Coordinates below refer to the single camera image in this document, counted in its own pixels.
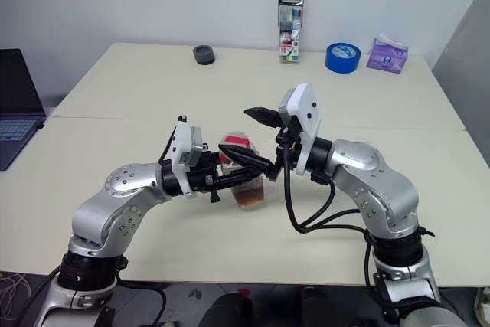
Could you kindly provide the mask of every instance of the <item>tape roll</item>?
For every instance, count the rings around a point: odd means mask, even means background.
[[[361,51],[351,44],[338,42],[327,47],[325,66],[336,73],[350,73],[356,70]]]
[[[213,48],[209,45],[199,45],[192,50],[196,61],[200,65],[209,65],[214,63]]]

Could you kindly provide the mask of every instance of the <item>blue tape roll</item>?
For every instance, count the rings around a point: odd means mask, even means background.
[[[353,72],[359,63],[361,51],[351,44],[338,42],[327,47],[325,66],[337,73]]]

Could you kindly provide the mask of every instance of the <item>black cable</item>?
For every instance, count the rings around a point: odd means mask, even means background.
[[[323,206],[321,206],[320,209],[318,211],[316,211],[311,217],[304,220],[300,224],[300,226],[306,226],[306,225],[311,224],[314,220],[316,220],[317,218],[322,216],[322,214],[328,210],[328,208],[330,207],[330,204],[332,204],[332,202],[334,200],[334,196],[335,196],[335,185],[334,185],[334,183],[332,181],[329,181],[328,185],[330,185],[330,193],[328,194],[328,198],[327,198],[327,201],[325,202],[325,204]]]
[[[301,224],[298,224],[298,221],[296,220],[296,216],[294,214],[294,209],[292,208],[291,173],[289,170],[289,158],[288,158],[287,146],[282,147],[282,155],[283,155],[283,164],[284,164],[284,199],[286,202],[286,210],[288,212],[289,220],[291,221],[291,224],[296,231],[298,231],[301,234],[307,234],[317,229],[349,229],[349,230],[355,230],[364,233],[364,230],[362,228],[354,225],[343,225],[343,224],[327,225],[328,222],[333,221],[334,219],[339,218],[341,216],[345,216],[346,214],[359,213],[360,211],[358,209],[340,211],[336,214],[327,217],[324,220],[317,222],[316,224],[306,226],[307,224],[311,224],[311,222],[316,220],[323,212],[325,212],[328,209],[328,207],[330,207],[333,197],[335,196],[335,186],[331,181],[329,182],[330,195],[328,196],[328,199],[325,202],[325,204],[307,220],[303,221]]]
[[[162,297],[162,305],[160,306],[160,310],[158,311],[157,316],[155,317],[155,320],[151,324],[152,327],[156,327],[158,325],[158,321],[163,315],[163,311],[165,310],[165,307],[167,305],[167,296],[163,292],[162,289],[159,289],[158,287],[151,287],[151,286],[143,286],[143,285],[137,285],[134,283],[130,283],[128,281],[121,280],[119,277],[119,274],[116,274],[116,279],[117,279],[117,284],[125,287],[127,289],[134,289],[134,290],[150,290],[158,293]]]
[[[443,300],[451,307],[451,309],[459,317],[459,319],[461,319],[462,321],[464,321],[464,318],[462,317],[462,314],[456,308],[456,306],[454,305],[454,303],[451,300],[449,300],[449,298],[447,296],[445,296],[443,294],[443,291],[442,290],[439,291],[439,294],[441,294],[441,298],[443,298]]]
[[[167,145],[165,146],[163,153],[160,156],[160,159],[158,159],[158,163],[160,165],[163,165],[163,160],[165,160],[165,157],[168,153],[168,150],[170,149],[170,145],[172,144],[172,138],[174,138],[175,128],[174,128],[174,130],[171,131],[171,135],[170,135],[170,137],[168,137]]]
[[[15,319],[14,327],[19,327],[21,325],[22,319],[24,319],[25,317],[25,313],[27,313],[29,308],[31,308],[32,303],[36,300],[39,294],[41,294],[41,291],[43,291],[46,285],[49,284],[49,282],[57,275],[58,272],[60,272],[60,266],[52,270],[51,273],[47,275],[47,278],[41,283],[41,285],[39,285],[37,289],[31,294],[31,297],[25,301],[24,306],[22,306],[21,311]]]
[[[369,257],[371,256],[371,244],[366,244],[366,252],[364,253],[364,281],[366,282],[366,289],[372,299],[376,299],[374,294],[374,288],[371,286],[371,281],[369,280]]]
[[[219,283],[217,283],[217,287],[219,287],[223,293],[228,294],[228,291],[226,291]]]

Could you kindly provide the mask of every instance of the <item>silver robotic arm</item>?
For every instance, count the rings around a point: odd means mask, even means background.
[[[409,179],[388,166],[379,151],[368,144],[319,138],[322,115],[307,83],[288,91],[277,111],[259,107],[245,113],[262,124],[280,128],[276,162],[236,146],[220,145],[220,149],[242,166],[260,170],[273,181],[282,167],[286,171],[292,167],[298,175],[310,172],[313,181],[336,185],[349,195],[366,226],[366,286],[388,322],[404,327],[465,326],[439,303],[429,255],[421,241],[422,235],[432,233],[419,225],[419,198]],[[286,207],[291,203],[287,180],[289,174],[285,175]],[[291,208],[288,212],[293,227],[303,234],[328,228],[302,226]],[[377,269],[375,287],[371,286],[368,271],[371,248]]]
[[[165,160],[170,151],[171,158]],[[123,256],[146,213],[173,196],[195,196],[243,184],[260,175],[249,169],[219,176],[218,152],[202,142],[201,130],[180,117],[158,163],[116,169],[73,216],[73,234],[60,273],[53,278],[37,327],[99,326],[112,319],[108,302]]]

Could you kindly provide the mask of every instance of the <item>tissue box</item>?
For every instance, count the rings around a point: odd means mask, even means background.
[[[367,67],[399,74],[407,58],[407,44],[393,41],[385,34],[379,34],[374,40]]]

